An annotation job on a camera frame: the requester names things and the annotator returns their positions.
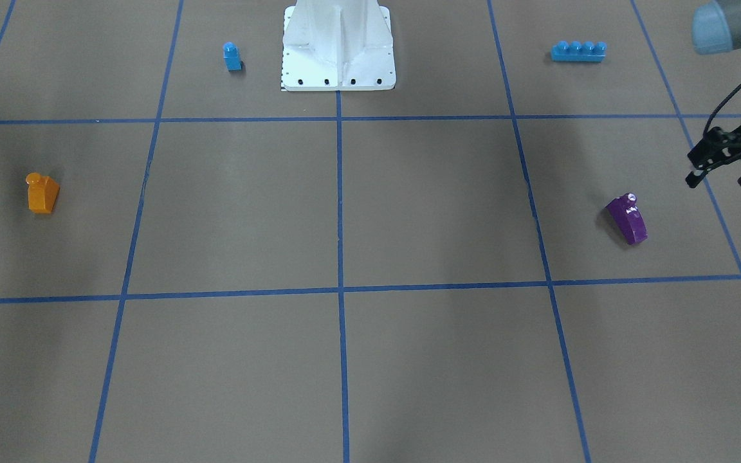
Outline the purple trapezoid block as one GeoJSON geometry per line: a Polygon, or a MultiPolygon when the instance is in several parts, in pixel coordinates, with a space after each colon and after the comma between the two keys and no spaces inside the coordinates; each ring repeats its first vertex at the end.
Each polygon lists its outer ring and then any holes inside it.
{"type": "Polygon", "coordinates": [[[637,196],[632,192],[615,197],[605,206],[605,210],[628,245],[638,245],[649,237],[637,205],[637,196]]]}

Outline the long blue studded block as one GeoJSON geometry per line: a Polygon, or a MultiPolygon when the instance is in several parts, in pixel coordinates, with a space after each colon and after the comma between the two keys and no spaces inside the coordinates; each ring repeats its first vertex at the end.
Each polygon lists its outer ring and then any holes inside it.
{"type": "Polygon", "coordinates": [[[560,41],[552,46],[550,56],[554,62],[603,62],[607,51],[608,44],[602,41],[560,41]]]}

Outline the orange trapezoid block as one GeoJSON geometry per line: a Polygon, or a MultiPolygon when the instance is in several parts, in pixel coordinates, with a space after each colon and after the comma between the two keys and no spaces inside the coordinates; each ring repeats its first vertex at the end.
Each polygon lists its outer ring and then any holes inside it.
{"type": "Polygon", "coordinates": [[[26,176],[28,185],[28,208],[35,214],[53,213],[54,205],[58,199],[60,185],[49,176],[32,172],[26,176]]]}

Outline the small blue block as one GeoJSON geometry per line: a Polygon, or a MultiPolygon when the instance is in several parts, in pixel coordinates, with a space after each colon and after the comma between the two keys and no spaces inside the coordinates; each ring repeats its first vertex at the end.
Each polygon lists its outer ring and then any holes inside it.
{"type": "Polygon", "coordinates": [[[241,71],[243,68],[239,48],[232,42],[223,44],[223,60],[227,71],[241,71]]]}

